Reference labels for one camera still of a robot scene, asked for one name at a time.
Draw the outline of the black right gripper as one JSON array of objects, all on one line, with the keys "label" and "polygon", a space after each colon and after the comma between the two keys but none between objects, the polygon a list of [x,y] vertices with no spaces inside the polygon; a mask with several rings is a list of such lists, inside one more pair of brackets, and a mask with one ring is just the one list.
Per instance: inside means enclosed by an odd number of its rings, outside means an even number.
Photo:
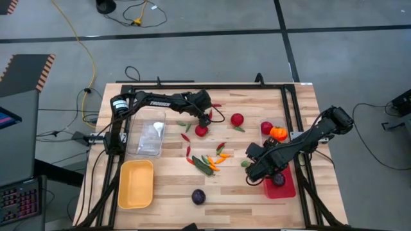
[{"label": "black right gripper", "polygon": [[274,185],[274,175],[288,167],[288,160],[279,152],[285,147],[287,144],[263,147],[252,142],[246,150],[247,157],[252,161],[246,167],[247,178],[254,183],[265,177],[267,185]]}]

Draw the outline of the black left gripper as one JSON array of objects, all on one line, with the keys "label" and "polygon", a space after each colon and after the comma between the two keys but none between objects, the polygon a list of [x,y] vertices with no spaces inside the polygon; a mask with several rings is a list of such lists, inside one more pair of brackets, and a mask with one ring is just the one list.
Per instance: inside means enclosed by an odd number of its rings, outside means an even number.
[{"label": "black left gripper", "polygon": [[[191,116],[203,116],[206,109],[211,108],[211,97],[205,89],[198,92],[191,92],[189,94],[189,114]],[[211,124],[209,116],[201,117],[199,119],[199,125],[201,127],[207,127]]]}]

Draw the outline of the large dark green pepper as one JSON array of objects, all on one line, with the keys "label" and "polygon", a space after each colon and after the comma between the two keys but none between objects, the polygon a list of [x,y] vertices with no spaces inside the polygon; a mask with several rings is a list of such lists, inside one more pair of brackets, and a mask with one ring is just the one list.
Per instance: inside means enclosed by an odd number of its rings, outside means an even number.
[{"label": "large dark green pepper", "polygon": [[214,175],[214,171],[205,163],[203,163],[199,158],[192,156],[192,161],[197,169],[203,172],[207,176]]}]

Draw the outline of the orange red bell pepper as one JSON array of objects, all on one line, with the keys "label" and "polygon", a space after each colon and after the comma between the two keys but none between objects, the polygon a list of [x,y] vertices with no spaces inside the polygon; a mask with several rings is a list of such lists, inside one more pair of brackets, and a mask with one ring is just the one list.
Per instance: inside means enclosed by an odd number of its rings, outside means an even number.
[{"label": "orange red bell pepper", "polygon": [[288,132],[285,128],[275,126],[270,130],[269,135],[277,141],[284,141],[288,138]]}]

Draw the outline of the red plastic basket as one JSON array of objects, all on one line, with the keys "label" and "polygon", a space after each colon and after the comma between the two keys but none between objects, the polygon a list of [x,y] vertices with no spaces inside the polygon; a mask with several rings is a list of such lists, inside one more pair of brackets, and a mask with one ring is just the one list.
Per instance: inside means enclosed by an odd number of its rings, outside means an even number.
[{"label": "red plastic basket", "polygon": [[286,178],[286,183],[282,187],[277,187],[275,185],[267,185],[264,179],[263,187],[264,187],[265,196],[267,198],[270,198],[270,199],[292,198],[296,195],[290,166],[288,166],[281,173],[284,174]]}]

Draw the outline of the large clear plastic bin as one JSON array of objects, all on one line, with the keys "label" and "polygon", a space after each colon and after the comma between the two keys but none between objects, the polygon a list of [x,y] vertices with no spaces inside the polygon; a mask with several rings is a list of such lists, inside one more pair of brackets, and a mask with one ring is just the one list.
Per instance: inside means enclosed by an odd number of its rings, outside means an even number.
[{"label": "large clear plastic bin", "polygon": [[166,114],[160,110],[141,109],[131,117],[127,135],[126,154],[132,158],[156,158],[161,155],[164,133],[159,137],[153,124],[164,123]]}]

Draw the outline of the yellow plastic basket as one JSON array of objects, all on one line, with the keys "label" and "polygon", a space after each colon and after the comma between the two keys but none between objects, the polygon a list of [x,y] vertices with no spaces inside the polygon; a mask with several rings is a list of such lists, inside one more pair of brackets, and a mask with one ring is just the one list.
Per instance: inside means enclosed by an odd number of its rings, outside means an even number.
[{"label": "yellow plastic basket", "polygon": [[131,160],[121,166],[118,206],[142,209],[153,200],[153,164],[149,160]]}]

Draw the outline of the black power adapter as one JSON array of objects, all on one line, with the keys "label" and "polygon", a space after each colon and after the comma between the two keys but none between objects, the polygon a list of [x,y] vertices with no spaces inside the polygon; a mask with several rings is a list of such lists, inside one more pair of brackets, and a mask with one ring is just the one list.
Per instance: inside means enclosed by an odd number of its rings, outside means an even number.
[{"label": "black power adapter", "polygon": [[89,139],[90,138],[91,138],[90,135],[86,135],[86,134],[81,133],[81,132],[75,132],[71,136],[72,141],[75,141],[75,142],[77,142],[81,145],[84,145],[84,146],[89,146]]}]

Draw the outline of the black round stand base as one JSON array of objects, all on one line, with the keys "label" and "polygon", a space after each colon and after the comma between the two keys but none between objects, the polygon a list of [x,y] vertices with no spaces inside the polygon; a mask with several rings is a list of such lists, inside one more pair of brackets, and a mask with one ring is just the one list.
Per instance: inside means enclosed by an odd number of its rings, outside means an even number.
[{"label": "black round stand base", "polygon": [[116,9],[114,0],[96,0],[96,10],[100,14],[109,14]]}]

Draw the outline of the black equipment box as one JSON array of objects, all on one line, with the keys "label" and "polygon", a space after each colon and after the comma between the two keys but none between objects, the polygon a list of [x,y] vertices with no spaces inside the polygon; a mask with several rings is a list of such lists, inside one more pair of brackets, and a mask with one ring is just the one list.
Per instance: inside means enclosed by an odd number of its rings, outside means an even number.
[{"label": "black equipment box", "polygon": [[392,109],[394,109],[400,117],[411,113],[411,89],[402,93],[392,101]]}]

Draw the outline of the large black orange-striped mat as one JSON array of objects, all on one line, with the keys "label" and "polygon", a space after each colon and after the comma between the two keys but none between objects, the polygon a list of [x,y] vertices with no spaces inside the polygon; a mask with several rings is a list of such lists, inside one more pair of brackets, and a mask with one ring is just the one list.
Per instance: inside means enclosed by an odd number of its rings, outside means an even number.
[{"label": "large black orange-striped mat", "polygon": [[54,54],[17,54],[0,75],[0,97],[31,90],[42,92],[55,61]]}]

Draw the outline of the laptop screen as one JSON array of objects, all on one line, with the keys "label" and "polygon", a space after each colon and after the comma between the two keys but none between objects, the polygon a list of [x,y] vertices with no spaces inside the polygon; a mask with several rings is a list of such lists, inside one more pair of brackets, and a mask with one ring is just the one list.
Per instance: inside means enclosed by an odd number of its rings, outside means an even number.
[{"label": "laptop screen", "polygon": [[22,118],[10,112],[9,110],[0,107],[0,130],[20,123]]}]

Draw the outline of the backlit black keyboard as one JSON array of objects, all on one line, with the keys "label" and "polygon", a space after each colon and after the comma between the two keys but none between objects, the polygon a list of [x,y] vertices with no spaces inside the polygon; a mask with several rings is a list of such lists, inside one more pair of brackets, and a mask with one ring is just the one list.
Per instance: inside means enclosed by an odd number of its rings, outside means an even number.
[{"label": "backlit black keyboard", "polygon": [[0,227],[41,213],[42,192],[39,178],[0,187]]}]

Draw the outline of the small black orange-striped mat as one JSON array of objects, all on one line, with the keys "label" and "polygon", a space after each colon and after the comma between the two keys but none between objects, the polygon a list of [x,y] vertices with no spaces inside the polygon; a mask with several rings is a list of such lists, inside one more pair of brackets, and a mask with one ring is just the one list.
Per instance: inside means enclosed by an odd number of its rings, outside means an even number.
[{"label": "small black orange-striped mat", "polygon": [[19,0],[0,0],[0,15],[11,15],[17,8]]}]

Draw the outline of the black aluminium table frame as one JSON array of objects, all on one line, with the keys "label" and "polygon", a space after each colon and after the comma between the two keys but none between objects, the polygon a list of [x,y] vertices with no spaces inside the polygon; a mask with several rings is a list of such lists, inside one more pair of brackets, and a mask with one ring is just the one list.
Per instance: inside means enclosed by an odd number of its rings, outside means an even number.
[{"label": "black aluminium table frame", "polygon": [[[319,223],[319,211],[301,186],[297,186],[292,198],[271,200],[263,192],[263,186],[252,187],[245,181],[241,167],[245,150],[252,142],[260,142],[259,125],[262,119],[283,119],[288,130],[307,130],[319,114],[319,106],[312,85],[300,83],[110,83],[105,87],[97,127],[110,123],[109,101],[128,90],[143,90],[157,94],[196,92],[206,89],[213,103],[221,104],[214,111],[214,124],[205,137],[197,137],[193,130],[185,132],[177,122],[197,123],[187,114],[179,114],[164,108],[166,127],[161,156],[152,160],[153,200],[142,209],[122,209],[118,197],[112,193],[96,221],[85,227],[84,219],[100,199],[103,189],[113,178],[121,163],[118,156],[108,156],[101,144],[92,146],[82,192],[74,215],[75,231],[181,229],[195,223],[201,229],[245,228],[305,228]],[[244,116],[239,132],[231,124],[231,116]],[[181,133],[191,142],[185,141]],[[221,153],[229,154],[222,163],[216,155],[217,147],[225,142]],[[207,176],[186,160],[186,149],[191,146],[189,157],[202,160],[211,157],[220,171]],[[201,205],[192,202],[195,189],[205,192]]]}]

